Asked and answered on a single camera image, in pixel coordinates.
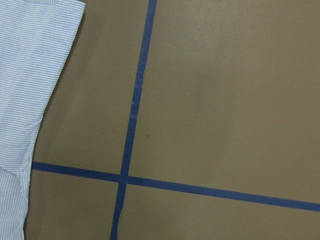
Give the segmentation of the blue striped button shirt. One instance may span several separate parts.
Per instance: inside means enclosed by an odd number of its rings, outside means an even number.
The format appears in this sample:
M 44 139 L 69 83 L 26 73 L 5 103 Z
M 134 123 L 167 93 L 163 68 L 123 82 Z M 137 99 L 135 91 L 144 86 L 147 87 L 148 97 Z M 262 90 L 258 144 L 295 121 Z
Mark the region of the blue striped button shirt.
M 79 0 L 0 3 L 0 237 L 3 240 L 25 237 L 36 139 L 85 7 Z

